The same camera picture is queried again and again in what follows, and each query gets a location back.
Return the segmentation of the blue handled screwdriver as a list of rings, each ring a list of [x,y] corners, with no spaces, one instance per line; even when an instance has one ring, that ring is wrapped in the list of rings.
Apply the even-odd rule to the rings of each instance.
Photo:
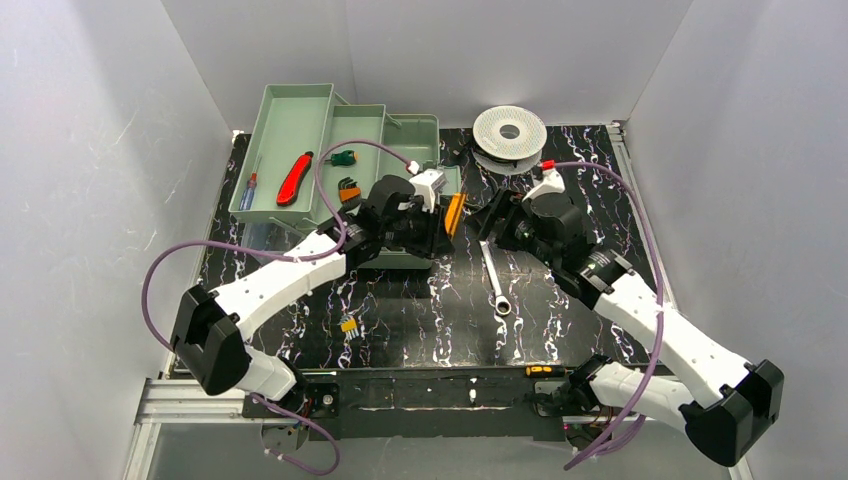
[[[257,184],[258,184],[258,170],[260,168],[262,158],[263,158],[263,156],[261,154],[259,154],[256,158],[256,163],[255,163],[254,168],[253,168],[253,170],[252,170],[252,172],[251,172],[251,174],[248,178],[245,190],[244,190],[242,197],[241,197],[241,200],[240,200],[240,204],[239,204],[239,210],[240,211],[248,211],[252,206],[253,198],[255,196],[256,187],[257,187]]]

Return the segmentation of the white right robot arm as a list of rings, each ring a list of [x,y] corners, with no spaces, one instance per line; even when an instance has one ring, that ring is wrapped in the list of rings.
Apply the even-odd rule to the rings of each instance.
[[[566,194],[530,198],[502,190],[468,224],[483,241],[532,255],[564,293],[644,347],[659,340],[659,360],[676,377],[647,379],[594,355],[556,390],[533,394],[543,412],[630,408],[684,432],[698,451],[725,467],[736,465],[778,419],[784,373],[769,360],[752,363],[727,350],[672,306],[659,305],[631,263],[591,240]]]

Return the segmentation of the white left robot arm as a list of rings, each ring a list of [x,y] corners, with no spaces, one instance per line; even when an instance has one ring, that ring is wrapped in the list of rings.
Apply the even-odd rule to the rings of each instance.
[[[387,175],[349,211],[308,234],[286,255],[232,283],[195,286],[181,299],[170,345],[204,392],[232,389],[280,401],[306,380],[291,364],[248,343],[273,315],[346,276],[383,250],[433,260],[453,252],[466,196],[441,192],[444,173]]]

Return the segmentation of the silver combination wrench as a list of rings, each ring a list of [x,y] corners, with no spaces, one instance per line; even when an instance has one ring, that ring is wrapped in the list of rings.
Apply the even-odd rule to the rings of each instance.
[[[512,304],[503,294],[498,274],[496,271],[496,265],[489,244],[486,241],[480,241],[479,246],[492,288],[495,313],[499,317],[506,317],[512,311]]]

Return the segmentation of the green handled screwdriver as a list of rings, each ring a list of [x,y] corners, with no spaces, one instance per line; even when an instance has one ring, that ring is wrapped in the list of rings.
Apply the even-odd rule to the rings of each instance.
[[[327,162],[334,167],[353,166],[358,161],[358,154],[354,150],[343,150],[332,153]]]

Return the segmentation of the yellow hex key set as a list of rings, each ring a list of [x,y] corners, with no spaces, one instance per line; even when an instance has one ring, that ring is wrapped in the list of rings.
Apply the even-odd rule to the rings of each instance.
[[[339,327],[345,339],[350,341],[361,335],[359,322],[355,316],[347,315],[340,320]]]

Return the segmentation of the red black utility knife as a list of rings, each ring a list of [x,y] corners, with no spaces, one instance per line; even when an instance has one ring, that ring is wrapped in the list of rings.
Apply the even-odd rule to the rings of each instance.
[[[287,207],[297,201],[306,174],[311,169],[313,157],[313,151],[305,151],[296,159],[278,190],[276,196],[278,207]]]

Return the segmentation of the black marbled table mat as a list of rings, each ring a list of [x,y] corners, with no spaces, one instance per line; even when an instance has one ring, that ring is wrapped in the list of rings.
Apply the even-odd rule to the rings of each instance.
[[[263,250],[288,250],[297,235],[267,234],[240,224],[229,202],[242,171],[250,134],[239,134],[227,163],[210,239],[244,243]],[[496,190],[529,190],[529,175],[503,177],[480,170],[462,149],[470,129],[442,129],[440,164],[458,166],[468,207],[481,206]],[[543,159],[592,162],[620,173],[624,160],[622,127],[548,127]],[[631,203],[607,175],[589,169],[566,170],[566,191],[589,214],[589,227],[604,246],[622,253],[653,287],[640,222]],[[597,316],[556,287],[541,263],[524,253],[492,248],[497,274],[512,313],[494,313],[491,286],[473,232],[460,225],[453,256],[415,270],[360,269],[305,296],[265,323],[251,345],[312,368],[400,368],[507,366],[559,363],[577,366],[592,354],[626,364],[648,361],[629,332]],[[260,266],[246,254],[209,249],[200,281],[208,287],[229,283]],[[338,326],[353,314],[361,336],[346,340]]]

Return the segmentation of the yellow black screwdriver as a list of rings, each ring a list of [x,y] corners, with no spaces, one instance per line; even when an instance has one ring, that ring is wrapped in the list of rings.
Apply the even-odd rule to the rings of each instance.
[[[528,365],[525,367],[527,378],[561,378],[565,377],[568,370],[561,365]]]

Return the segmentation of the orange black hex key holder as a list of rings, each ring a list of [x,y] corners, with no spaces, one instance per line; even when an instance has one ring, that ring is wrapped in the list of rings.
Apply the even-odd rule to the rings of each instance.
[[[361,197],[361,188],[351,177],[342,178],[338,184],[338,197],[342,204],[355,202]]]

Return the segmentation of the white filament spool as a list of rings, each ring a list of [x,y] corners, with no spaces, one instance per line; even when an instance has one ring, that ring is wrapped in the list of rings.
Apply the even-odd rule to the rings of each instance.
[[[547,128],[535,113],[519,106],[495,106],[474,120],[471,152],[484,170],[519,175],[539,163],[547,137]]]

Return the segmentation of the green plastic tool box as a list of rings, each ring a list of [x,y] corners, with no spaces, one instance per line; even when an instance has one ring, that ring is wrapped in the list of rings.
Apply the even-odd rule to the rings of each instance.
[[[326,163],[315,188],[308,172],[298,199],[287,207],[276,205],[276,196],[288,171],[305,151],[319,156],[324,150],[354,150],[358,161],[349,167]],[[263,156],[252,206],[239,204],[257,156]],[[340,208],[338,182],[355,180],[364,194],[387,175],[409,178],[403,161],[422,168],[440,165],[438,119],[430,114],[389,114],[382,104],[351,105],[331,84],[269,85],[266,87],[244,165],[229,204],[240,223],[254,224],[271,234],[287,231],[307,234],[330,220]]]

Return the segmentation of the orange utility knife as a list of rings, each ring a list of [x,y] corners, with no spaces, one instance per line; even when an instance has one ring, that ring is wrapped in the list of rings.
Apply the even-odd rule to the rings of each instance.
[[[444,216],[444,230],[449,239],[453,239],[461,221],[467,194],[465,192],[455,193],[448,204]]]

